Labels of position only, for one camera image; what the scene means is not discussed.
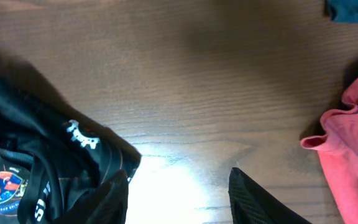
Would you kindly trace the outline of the black orange-patterned jersey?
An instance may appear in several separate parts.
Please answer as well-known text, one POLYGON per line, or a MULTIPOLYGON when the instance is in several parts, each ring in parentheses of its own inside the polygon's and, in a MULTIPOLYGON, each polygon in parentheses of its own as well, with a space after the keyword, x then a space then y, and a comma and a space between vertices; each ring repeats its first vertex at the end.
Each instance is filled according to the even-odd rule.
POLYGON ((140 163, 129 145, 0 79, 0 223, 53 223, 119 170, 140 163))

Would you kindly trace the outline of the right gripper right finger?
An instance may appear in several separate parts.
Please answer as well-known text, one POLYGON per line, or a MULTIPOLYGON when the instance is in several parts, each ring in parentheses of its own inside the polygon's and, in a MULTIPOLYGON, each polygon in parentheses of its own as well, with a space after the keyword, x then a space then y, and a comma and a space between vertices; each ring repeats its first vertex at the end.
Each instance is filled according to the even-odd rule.
POLYGON ((237 167, 229 176, 234 224, 310 224, 237 167))

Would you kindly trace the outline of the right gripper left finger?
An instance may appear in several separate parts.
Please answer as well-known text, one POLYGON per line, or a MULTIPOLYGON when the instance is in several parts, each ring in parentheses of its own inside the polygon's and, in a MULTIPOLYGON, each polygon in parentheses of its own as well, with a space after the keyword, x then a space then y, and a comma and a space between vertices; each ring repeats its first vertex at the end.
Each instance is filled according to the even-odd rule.
POLYGON ((126 171, 119 170, 53 224, 124 224, 128 193, 126 171))

